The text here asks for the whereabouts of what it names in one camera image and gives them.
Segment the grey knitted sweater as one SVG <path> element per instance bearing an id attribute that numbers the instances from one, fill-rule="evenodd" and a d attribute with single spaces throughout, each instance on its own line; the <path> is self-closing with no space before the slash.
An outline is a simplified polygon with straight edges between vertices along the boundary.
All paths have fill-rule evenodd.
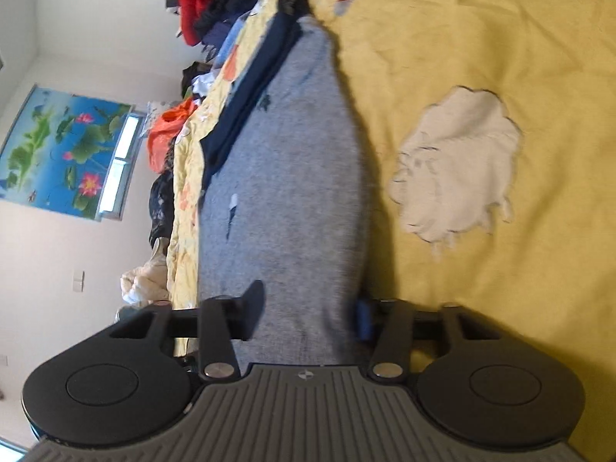
<path id="1" fill-rule="evenodd" d="M 239 361 L 356 363 L 367 169 L 330 35 L 308 0 L 278 0 L 201 151 L 198 296 L 238 296 L 253 281 L 265 291 Z"/>

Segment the cream white bundled cloth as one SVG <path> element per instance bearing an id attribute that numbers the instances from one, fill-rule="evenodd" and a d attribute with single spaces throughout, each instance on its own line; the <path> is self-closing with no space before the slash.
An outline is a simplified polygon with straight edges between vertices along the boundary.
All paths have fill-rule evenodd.
<path id="1" fill-rule="evenodd" d="M 159 237 L 154 240 L 151 257 L 142 265 L 121 275 L 122 299 L 132 306 L 168 300 L 167 249 L 169 240 Z"/>

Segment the dark floral garment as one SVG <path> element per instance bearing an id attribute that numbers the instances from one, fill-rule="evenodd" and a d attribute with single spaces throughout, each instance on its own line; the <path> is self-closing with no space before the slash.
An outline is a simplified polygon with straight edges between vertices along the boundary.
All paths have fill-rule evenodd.
<path id="1" fill-rule="evenodd" d="M 174 220 L 173 172 L 164 170 L 151 186 L 148 199 L 148 213 L 151 218 L 149 243 L 154 246 L 157 238 L 171 237 Z"/>

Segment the orange garment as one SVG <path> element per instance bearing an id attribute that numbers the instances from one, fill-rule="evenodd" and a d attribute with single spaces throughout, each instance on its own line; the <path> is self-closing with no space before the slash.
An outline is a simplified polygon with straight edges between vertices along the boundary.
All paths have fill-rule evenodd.
<path id="1" fill-rule="evenodd" d="M 187 119 L 196 110 L 191 99 L 182 102 L 150 102 L 146 112 L 146 150 L 148 165 L 155 173 L 165 169 L 165 159 L 171 141 L 182 130 Z"/>

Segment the lotus flower roller blind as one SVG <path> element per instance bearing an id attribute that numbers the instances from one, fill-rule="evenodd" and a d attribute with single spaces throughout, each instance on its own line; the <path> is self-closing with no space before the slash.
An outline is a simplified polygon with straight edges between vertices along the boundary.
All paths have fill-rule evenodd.
<path id="1" fill-rule="evenodd" d="M 33 87 L 1 149 L 1 198 L 89 220 L 132 107 Z"/>

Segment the light blue folded cloth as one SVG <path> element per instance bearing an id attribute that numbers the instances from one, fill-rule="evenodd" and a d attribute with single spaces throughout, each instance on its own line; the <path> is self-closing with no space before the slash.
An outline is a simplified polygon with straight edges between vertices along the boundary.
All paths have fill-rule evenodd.
<path id="1" fill-rule="evenodd" d="M 242 30 L 245 21 L 248 20 L 248 16 L 249 13 L 244 13 L 243 15 L 240 15 L 232 25 L 229 33 L 226 35 L 226 38 L 223 40 L 223 43 L 218 48 L 216 56 L 214 57 L 212 63 L 213 69 L 220 69 L 221 67 L 223 67 L 224 62 L 231 54 L 233 46 L 237 41 L 238 35 L 240 34 L 240 31 Z"/>

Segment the yellow cartoon print bedsheet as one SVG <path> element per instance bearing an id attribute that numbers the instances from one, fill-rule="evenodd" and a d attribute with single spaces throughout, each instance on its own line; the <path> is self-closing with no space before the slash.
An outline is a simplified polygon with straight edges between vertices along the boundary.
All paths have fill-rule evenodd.
<path id="1" fill-rule="evenodd" d="M 198 299 L 199 142 L 277 0 L 246 20 L 176 147 L 167 266 Z M 573 445 L 615 457 L 615 0 L 310 0 L 373 153 L 368 284 L 456 300 L 562 357 Z"/>

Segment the white wall switch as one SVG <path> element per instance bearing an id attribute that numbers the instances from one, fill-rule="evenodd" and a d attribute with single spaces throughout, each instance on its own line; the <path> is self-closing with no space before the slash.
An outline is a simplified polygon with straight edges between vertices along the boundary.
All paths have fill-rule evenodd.
<path id="1" fill-rule="evenodd" d="M 85 271 L 74 270 L 72 273 L 72 291 L 82 293 L 85 287 Z"/>

